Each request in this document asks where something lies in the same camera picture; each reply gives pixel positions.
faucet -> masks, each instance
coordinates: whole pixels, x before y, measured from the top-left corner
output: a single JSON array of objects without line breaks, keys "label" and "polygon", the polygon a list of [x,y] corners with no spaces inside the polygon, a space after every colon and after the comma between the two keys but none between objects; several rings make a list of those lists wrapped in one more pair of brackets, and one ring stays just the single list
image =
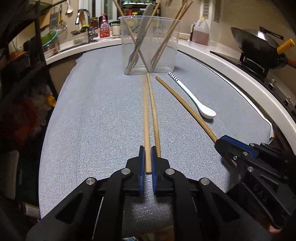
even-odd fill
[{"label": "faucet", "polygon": [[75,24],[79,24],[79,22],[80,22],[79,16],[80,16],[81,13],[83,14],[84,12],[87,14],[87,18],[88,18],[88,21],[89,21],[89,29],[88,29],[87,36],[88,36],[89,43],[91,43],[91,42],[93,42],[94,38],[98,37],[98,34],[94,31],[93,27],[90,26],[90,24],[91,24],[91,15],[90,15],[89,11],[86,10],[86,9],[79,9],[78,13],[77,13]]}]

pan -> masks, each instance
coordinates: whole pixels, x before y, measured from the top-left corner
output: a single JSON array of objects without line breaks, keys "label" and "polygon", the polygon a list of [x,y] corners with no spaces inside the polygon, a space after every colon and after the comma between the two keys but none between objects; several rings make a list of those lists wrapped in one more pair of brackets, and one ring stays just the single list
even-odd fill
[{"label": "pan", "polygon": [[242,30],[234,27],[230,29],[235,42],[245,56],[262,68],[277,69],[287,64],[296,68],[296,61],[288,59],[286,54],[283,53],[295,45],[292,39],[279,46],[273,38],[261,31],[254,29]]}]

wooden chopstick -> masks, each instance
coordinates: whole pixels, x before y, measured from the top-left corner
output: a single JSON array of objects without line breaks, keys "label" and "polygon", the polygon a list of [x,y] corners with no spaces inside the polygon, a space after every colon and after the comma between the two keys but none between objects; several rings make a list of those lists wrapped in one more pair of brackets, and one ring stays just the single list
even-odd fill
[{"label": "wooden chopstick", "polygon": [[[170,26],[170,28],[169,28],[169,30],[168,30],[168,32],[167,32],[165,38],[167,37],[167,35],[168,35],[168,33],[170,32],[171,28],[173,27],[174,23],[176,22],[176,20],[177,20],[177,18],[178,18],[178,16],[179,16],[181,10],[183,9],[185,3],[186,3],[186,1],[184,1],[184,2],[182,3],[182,5],[181,5],[181,7],[179,8],[178,12],[177,12],[176,15],[174,16],[174,21],[172,22],[172,24],[171,24],[171,26]],[[162,44],[160,45],[160,47],[157,49],[156,53],[155,53],[154,56],[152,57],[152,59],[151,59],[151,64],[153,64],[153,62],[156,60],[156,58],[157,58],[157,56],[158,56],[160,50],[162,49],[163,44],[164,44],[164,42],[162,42]]]},{"label": "wooden chopstick", "polygon": [[161,83],[168,91],[171,92],[173,96],[187,109],[187,111],[194,117],[194,119],[201,125],[201,127],[205,130],[208,136],[212,139],[214,143],[217,141],[217,137],[212,132],[212,130],[207,126],[205,121],[183,100],[167,83],[165,83],[158,76],[155,77],[156,80]]},{"label": "wooden chopstick", "polygon": [[151,174],[151,153],[150,153],[150,135],[149,135],[149,119],[148,119],[148,87],[147,79],[142,80],[142,101],[143,101],[143,117],[144,117],[144,145],[145,145],[145,173]]},{"label": "wooden chopstick", "polygon": [[155,107],[154,96],[153,96],[153,89],[152,89],[152,85],[151,85],[151,80],[150,80],[149,73],[147,73],[147,82],[148,82],[149,95],[150,95],[150,101],[151,101],[152,118],[153,118],[153,128],[154,128],[154,140],[155,140],[156,152],[157,152],[157,156],[158,157],[161,157],[160,139],[159,139],[159,131],[158,131],[158,122],[157,122],[157,115],[156,115],[156,107]]},{"label": "wooden chopstick", "polygon": [[[117,2],[116,0],[113,0],[113,2],[114,2],[114,4],[115,4],[115,6],[117,7],[117,10],[119,11],[120,15],[121,15],[122,17],[124,17],[124,13],[123,13],[123,11],[121,10],[121,8],[120,8],[118,2]],[[131,38],[132,38],[132,40],[133,40],[133,43],[136,44],[136,39],[135,39],[135,37],[134,37],[134,35],[133,35],[133,32],[132,32],[132,30],[130,29],[128,23],[126,22],[126,20],[125,20],[124,18],[122,18],[122,20],[123,20],[124,24],[126,25],[126,28],[127,28],[127,30],[128,30],[128,33],[130,34],[130,36],[131,36]],[[143,64],[144,64],[144,66],[145,66],[147,72],[149,72],[148,66],[147,66],[147,64],[146,64],[146,62],[145,62],[145,60],[144,60],[143,54],[142,54],[142,52],[141,52],[140,50],[139,50],[139,55],[140,55],[140,57],[141,57],[141,59],[142,59],[142,61],[143,61]]]},{"label": "wooden chopstick", "polygon": [[132,70],[132,68],[133,68],[133,65],[134,65],[135,60],[136,60],[135,57],[136,57],[137,53],[138,53],[139,50],[140,50],[141,44],[142,44],[142,42],[143,42],[143,40],[144,40],[144,38],[145,38],[145,36],[146,36],[146,33],[147,33],[147,31],[148,31],[148,29],[149,29],[149,27],[150,27],[150,25],[151,25],[151,22],[152,22],[152,20],[153,20],[153,17],[155,16],[157,9],[159,8],[160,2],[161,2],[161,0],[159,0],[159,2],[156,4],[156,7],[155,7],[155,9],[153,10],[153,12],[152,12],[152,14],[151,14],[151,17],[150,17],[150,19],[149,19],[149,21],[148,21],[148,23],[147,23],[147,26],[146,26],[145,31],[144,31],[144,33],[143,33],[143,36],[142,36],[142,38],[140,39],[139,44],[138,44],[138,46],[137,46],[137,48],[136,48],[136,50],[135,50],[135,53],[134,53],[134,55],[133,55],[133,59],[132,59],[132,61],[131,61],[131,65],[129,66],[129,69],[128,69],[128,73],[130,73],[131,70]]},{"label": "wooden chopstick", "polygon": [[[183,15],[186,13],[186,11],[188,10],[188,8],[190,7],[191,4],[192,4],[192,1],[191,1],[190,3],[187,3],[187,5],[184,7],[184,10],[179,14],[177,20],[180,20],[180,19],[183,17]],[[160,51],[160,53],[158,54],[158,57],[157,57],[156,61],[154,61],[154,64],[152,65],[152,70],[155,69],[155,67],[156,67],[156,65],[157,65],[157,63],[158,63],[158,61],[159,61],[161,55],[163,54],[163,52],[164,52],[164,50],[165,50],[165,47],[166,47],[166,45],[167,45],[167,43],[168,43],[168,41],[169,41],[169,39],[170,39],[170,37],[171,37],[171,35],[172,35],[174,29],[175,29],[175,27],[177,26],[178,23],[179,23],[178,21],[176,21],[176,22],[174,23],[174,25],[173,25],[173,26],[171,27],[171,29],[169,30],[169,32],[168,32],[166,38],[164,39],[164,41],[163,41],[164,44],[162,45],[161,51]]]}]

hanging white spoon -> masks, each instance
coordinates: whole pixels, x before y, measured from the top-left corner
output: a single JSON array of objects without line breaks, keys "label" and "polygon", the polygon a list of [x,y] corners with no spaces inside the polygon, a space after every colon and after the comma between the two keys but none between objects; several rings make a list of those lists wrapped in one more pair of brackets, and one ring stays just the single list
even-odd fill
[{"label": "hanging white spoon", "polygon": [[216,116],[216,112],[206,107],[202,103],[198,101],[198,99],[191,93],[191,91],[171,72],[168,72],[168,75],[176,81],[176,83],[189,95],[189,97],[193,100],[193,102],[198,107],[201,115],[207,119],[213,119]]},{"label": "hanging white spoon", "polygon": [[73,12],[73,8],[70,6],[69,0],[67,0],[67,5],[68,5],[67,14],[70,14]]}]

utensil holder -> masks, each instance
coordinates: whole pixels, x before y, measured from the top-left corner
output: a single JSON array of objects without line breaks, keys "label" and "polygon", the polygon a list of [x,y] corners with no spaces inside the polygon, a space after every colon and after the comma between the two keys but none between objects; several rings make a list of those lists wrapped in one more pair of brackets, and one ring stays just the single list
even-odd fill
[{"label": "utensil holder", "polygon": [[121,41],[122,41],[122,61],[123,61],[123,72],[126,75],[135,75],[135,74],[146,74],[149,73],[165,73],[172,72],[175,68],[176,63],[176,53],[178,49],[178,38],[179,38],[179,23],[174,28],[172,35],[168,39],[167,45],[164,48],[164,51],[155,66],[154,70],[151,65],[151,61],[158,48],[161,46],[165,37],[167,36],[169,29],[172,23],[175,21],[172,18],[163,18],[163,17],[154,17],[148,31],[143,39],[140,50],[143,55],[143,58],[146,62],[148,70],[146,69],[139,53],[138,57],[136,56],[134,67],[129,73],[128,67],[129,62],[132,60],[132,53],[135,49],[135,44],[131,38],[127,26],[131,29],[131,32],[134,35],[134,38],[137,39],[137,42],[140,41],[143,34],[139,33],[139,28],[141,21],[147,23],[150,19],[150,16],[125,16],[119,17],[120,19],[120,28],[121,28]]}]

